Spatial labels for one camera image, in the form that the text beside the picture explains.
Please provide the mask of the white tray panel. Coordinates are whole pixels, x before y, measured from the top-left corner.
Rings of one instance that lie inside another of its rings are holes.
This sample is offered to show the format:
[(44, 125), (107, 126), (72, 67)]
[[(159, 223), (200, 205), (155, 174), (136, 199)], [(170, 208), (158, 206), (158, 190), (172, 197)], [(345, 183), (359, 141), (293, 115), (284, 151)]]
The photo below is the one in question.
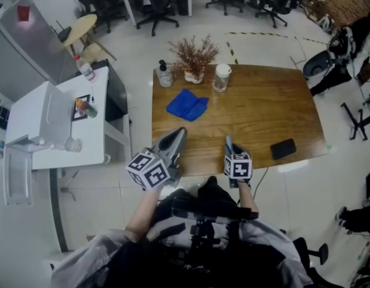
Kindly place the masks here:
[(32, 205), (32, 157), (13, 146), (4, 149), (3, 188), (6, 205)]

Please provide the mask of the black picture frame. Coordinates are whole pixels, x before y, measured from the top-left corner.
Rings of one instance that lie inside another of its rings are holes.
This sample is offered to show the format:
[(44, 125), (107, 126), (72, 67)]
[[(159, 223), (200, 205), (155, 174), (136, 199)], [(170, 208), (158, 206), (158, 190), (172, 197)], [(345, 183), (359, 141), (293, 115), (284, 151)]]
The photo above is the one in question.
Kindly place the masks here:
[[(78, 97), (78, 98), (81, 98), (81, 99), (85, 100), (87, 103), (89, 103), (90, 95), (87, 94), (87, 95), (84, 95), (84, 96), (81, 96), (81, 97)], [(85, 119), (85, 118), (88, 118), (88, 116), (85, 114), (85, 112), (77, 111), (76, 110), (76, 105), (75, 105), (75, 102), (74, 102), (71, 121), (78, 121), (78, 120)]]

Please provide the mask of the person's left forearm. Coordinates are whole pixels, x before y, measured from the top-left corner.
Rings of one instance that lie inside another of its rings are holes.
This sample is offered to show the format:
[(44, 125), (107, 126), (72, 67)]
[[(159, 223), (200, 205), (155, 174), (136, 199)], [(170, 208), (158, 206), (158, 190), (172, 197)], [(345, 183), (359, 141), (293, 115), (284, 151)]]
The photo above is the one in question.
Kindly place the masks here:
[(126, 225), (126, 231), (134, 235), (139, 241), (148, 233), (154, 211), (160, 199), (163, 187), (155, 190), (145, 191), (131, 219)]

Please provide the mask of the plastic water bottle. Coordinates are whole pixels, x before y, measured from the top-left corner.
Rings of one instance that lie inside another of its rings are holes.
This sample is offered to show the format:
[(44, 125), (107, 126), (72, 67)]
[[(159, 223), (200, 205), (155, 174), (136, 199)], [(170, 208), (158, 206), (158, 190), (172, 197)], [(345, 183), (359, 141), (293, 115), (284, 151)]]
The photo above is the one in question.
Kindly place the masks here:
[(96, 74), (92, 69), (89, 62), (83, 59), (79, 54), (74, 56), (76, 65), (81, 74), (86, 78), (87, 81), (92, 82), (96, 79)]

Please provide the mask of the red cup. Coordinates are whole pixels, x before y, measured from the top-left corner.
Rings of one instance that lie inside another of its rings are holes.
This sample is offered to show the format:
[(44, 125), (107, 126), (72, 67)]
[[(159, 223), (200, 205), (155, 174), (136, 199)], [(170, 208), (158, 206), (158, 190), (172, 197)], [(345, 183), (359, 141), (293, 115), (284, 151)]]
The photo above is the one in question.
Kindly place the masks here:
[(25, 6), (25, 5), (17, 6), (18, 22), (28, 22), (29, 14), (30, 14), (30, 6)]

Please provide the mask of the person's right forearm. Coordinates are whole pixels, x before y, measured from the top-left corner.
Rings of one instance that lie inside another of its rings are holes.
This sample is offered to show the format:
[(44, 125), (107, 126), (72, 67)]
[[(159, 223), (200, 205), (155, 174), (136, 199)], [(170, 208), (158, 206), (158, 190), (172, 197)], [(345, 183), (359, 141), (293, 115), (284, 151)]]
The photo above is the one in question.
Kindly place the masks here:
[(259, 217), (259, 209), (255, 204), (250, 185), (244, 181), (237, 181), (237, 184), (240, 196), (240, 214), (246, 219), (257, 219)]

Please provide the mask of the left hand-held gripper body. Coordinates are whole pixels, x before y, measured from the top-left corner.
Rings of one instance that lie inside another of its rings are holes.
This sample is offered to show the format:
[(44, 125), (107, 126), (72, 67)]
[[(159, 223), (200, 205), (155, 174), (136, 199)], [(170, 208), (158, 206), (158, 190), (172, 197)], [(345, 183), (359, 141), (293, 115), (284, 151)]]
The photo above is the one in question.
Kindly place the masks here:
[(144, 190), (153, 191), (160, 186), (175, 188), (181, 178), (178, 159), (182, 149), (182, 146), (163, 149), (158, 144), (144, 148), (126, 165), (126, 171)]

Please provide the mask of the black router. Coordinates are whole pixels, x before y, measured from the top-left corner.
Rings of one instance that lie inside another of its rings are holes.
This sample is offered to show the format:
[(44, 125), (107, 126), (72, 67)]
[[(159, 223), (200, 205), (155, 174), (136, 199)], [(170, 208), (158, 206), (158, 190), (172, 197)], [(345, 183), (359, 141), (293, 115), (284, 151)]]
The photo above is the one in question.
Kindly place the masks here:
[(58, 37), (59, 41), (60, 42), (65, 42), (68, 37), (70, 36), (70, 33), (71, 33), (71, 26), (68, 26), (66, 28), (63, 28), (62, 25), (56, 21), (56, 23), (59, 25), (60, 27), (60, 31), (58, 32), (52, 25), (50, 25), (52, 31), (56, 34), (56, 36)]

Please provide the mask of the round wooden stool table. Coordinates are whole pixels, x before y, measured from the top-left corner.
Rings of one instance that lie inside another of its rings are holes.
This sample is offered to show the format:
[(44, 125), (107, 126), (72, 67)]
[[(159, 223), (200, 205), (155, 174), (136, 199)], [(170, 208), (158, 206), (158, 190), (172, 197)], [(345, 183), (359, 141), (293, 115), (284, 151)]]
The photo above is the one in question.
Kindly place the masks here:
[(116, 61), (116, 57), (101, 42), (94, 37), (94, 27), (97, 23), (97, 16), (89, 14), (83, 16), (71, 25), (68, 38), (62, 43), (72, 56), (77, 54), (74, 44), (80, 41), (83, 45), (81, 56), (89, 63), (106, 59), (105, 55)]

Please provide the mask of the clear glass cup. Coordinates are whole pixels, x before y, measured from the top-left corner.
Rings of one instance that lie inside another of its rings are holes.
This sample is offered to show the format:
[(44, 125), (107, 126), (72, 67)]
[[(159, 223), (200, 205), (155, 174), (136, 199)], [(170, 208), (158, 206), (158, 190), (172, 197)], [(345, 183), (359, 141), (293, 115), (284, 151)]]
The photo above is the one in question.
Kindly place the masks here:
[(72, 137), (66, 138), (64, 142), (64, 150), (68, 152), (80, 152), (82, 149), (82, 141)]

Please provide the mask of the dried plant in vase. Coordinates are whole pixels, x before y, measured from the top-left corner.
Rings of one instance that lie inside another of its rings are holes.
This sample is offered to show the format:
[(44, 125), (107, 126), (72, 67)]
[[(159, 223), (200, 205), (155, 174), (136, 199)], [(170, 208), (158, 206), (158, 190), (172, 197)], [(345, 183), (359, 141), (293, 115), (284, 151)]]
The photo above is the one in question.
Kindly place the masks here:
[(212, 41), (210, 35), (203, 38), (200, 44), (193, 36), (169, 42), (169, 46), (169, 51), (175, 55), (175, 69), (184, 73), (185, 81), (196, 85), (203, 81), (207, 65), (220, 54), (220, 47)]

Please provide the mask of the black floor stand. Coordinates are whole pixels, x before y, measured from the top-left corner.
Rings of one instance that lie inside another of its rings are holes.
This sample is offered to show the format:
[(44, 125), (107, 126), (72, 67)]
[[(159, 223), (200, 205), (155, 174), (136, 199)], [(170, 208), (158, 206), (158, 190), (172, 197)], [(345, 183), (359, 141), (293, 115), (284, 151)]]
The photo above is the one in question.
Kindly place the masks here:
[(363, 109), (359, 109), (359, 118), (356, 119), (352, 113), (350, 112), (348, 106), (346, 103), (342, 103), (341, 107), (345, 109), (353, 127), (352, 127), (352, 132), (350, 136), (350, 140), (354, 140), (356, 138), (356, 135), (358, 132), (361, 132), (361, 137), (363, 141), (368, 140), (368, 136), (366, 134), (365, 127), (370, 124), (370, 115), (366, 118), (363, 117)]

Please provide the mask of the white side table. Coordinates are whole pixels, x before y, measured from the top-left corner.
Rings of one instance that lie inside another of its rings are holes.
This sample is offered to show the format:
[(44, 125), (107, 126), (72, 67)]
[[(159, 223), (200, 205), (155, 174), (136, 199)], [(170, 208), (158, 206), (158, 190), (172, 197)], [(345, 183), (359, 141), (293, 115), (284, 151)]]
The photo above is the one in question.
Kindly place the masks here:
[(130, 159), (129, 116), (122, 117), (122, 131), (105, 120), (109, 69), (100, 68), (95, 74), (96, 79), (93, 82), (87, 81), (84, 76), (77, 76), (56, 86), (60, 91), (73, 97), (73, 105), (75, 98), (89, 94), (89, 102), (98, 112), (95, 118), (88, 117), (71, 122), (71, 137), (82, 141), (81, 151), (68, 152), (64, 149), (49, 148), (28, 152), (32, 157), (32, 170), (103, 164), (106, 161), (106, 137), (123, 145), (124, 157), (126, 160)]

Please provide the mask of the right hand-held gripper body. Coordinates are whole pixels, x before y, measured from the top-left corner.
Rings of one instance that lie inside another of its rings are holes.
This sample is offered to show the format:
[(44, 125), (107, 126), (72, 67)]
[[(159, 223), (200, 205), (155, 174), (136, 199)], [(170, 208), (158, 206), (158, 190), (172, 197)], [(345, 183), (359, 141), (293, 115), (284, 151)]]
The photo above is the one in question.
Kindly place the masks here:
[(252, 171), (252, 158), (248, 153), (225, 155), (224, 174), (230, 188), (238, 188), (238, 182), (249, 184)]

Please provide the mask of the black phone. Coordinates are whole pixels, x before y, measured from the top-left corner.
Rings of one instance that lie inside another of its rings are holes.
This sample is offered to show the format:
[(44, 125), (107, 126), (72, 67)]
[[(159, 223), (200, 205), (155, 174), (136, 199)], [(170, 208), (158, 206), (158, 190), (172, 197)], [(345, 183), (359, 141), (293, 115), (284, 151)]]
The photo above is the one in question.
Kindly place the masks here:
[(273, 160), (280, 160), (294, 154), (297, 148), (294, 139), (290, 138), (271, 145), (270, 151)]

